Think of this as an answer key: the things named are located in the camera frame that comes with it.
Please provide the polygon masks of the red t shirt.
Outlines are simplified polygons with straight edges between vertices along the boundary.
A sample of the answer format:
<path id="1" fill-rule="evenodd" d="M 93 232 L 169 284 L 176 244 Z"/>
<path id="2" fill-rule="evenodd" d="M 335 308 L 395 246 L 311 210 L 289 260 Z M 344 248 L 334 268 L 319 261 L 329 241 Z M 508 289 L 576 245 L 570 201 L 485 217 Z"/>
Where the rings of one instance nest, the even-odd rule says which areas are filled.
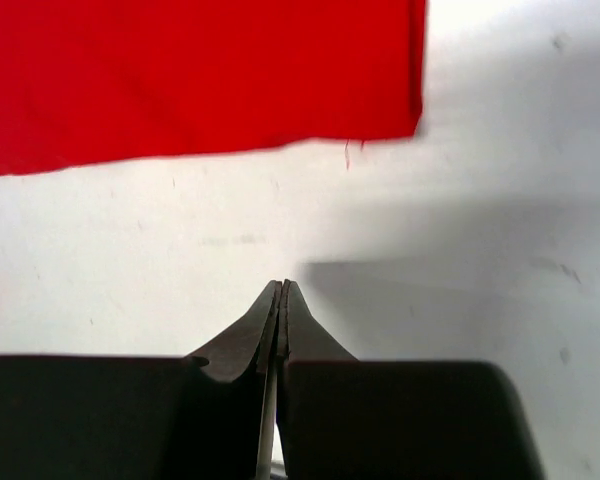
<path id="1" fill-rule="evenodd" d="M 0 176 L 414 135 L 422 1 L 0 1 Z"/>

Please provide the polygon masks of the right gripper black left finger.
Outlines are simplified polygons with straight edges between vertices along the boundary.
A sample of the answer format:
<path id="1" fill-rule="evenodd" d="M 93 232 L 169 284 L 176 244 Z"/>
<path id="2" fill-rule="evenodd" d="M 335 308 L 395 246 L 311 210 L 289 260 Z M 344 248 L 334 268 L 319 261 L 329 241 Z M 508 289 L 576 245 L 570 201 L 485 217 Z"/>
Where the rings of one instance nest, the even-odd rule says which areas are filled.
<path id="1" fill-rule="evenodd" d="M 183 357 L 0 355 L 0 479 L 266 479 L 282 285 Z"/>

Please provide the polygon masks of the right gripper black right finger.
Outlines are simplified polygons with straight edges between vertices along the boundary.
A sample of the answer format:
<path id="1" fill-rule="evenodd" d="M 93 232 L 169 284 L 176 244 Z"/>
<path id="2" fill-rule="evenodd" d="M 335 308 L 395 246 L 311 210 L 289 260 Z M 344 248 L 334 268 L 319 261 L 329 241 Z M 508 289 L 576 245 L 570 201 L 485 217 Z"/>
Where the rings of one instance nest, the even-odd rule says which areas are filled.
<path id="1" fill-rule="evenodd" d="M 297 283 L 279 310 L 278 428 L 291 479 L 541 479 L 519 395 L 480 361 L 361 361 Z"/>

